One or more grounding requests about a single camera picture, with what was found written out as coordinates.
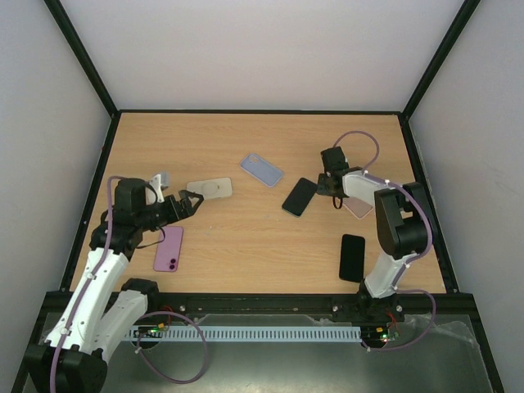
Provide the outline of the pink phone case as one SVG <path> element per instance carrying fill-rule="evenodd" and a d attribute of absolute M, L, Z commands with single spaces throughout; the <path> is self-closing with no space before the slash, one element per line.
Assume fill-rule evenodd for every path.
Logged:
<path fill-rule="evenodd" d="M 343 206 L 356 218 L 363 219 L 373 211 L 373 206 L 355 197 L 343 200 Z"/>

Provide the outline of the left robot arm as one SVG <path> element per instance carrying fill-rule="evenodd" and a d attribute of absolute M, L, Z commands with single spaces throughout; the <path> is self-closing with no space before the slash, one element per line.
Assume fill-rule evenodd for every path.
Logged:
<path fill-rule="evenodd" d="M 158 285 L 131 278 L 116 302 L 108 302 L 146 232 L 193 216 L 204 197 L 182 190 L 164 196 L 161 174 L 147 181 L 111 176 L 107 209 L 93 230 L 87 263 L 54 328 L 41 344 L 30 344 L 24 363 L 38 392 L 99 392 L 124 334 L 142 317 L 157 316 Z"/>

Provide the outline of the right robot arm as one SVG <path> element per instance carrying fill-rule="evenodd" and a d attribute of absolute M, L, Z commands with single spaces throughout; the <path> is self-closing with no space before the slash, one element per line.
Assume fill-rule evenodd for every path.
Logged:
<path fill-rule="evenodd" d="M 388 311 L 395 310 L 400 280 L 433 244 L 424 191 L 419 183 L 399 185 L 366 169 L 351 168 L 340 147 L 322 151 L 321 159 L 318 194 L 357 199 L 375 211 L 381 252 L 371 273 L 359 284 L 355 311 L 365 321 L 382 321 Z"/>

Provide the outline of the black screen phone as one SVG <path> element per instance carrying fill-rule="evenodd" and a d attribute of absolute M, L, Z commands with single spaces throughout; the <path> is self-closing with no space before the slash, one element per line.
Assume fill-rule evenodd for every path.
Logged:
<path fill-rule="evenodd" d="M 301 217 L 317 192 L 317 184 L 307 178 L 300 178 L 291 190 L 282 209 L 295 217 Z"/>

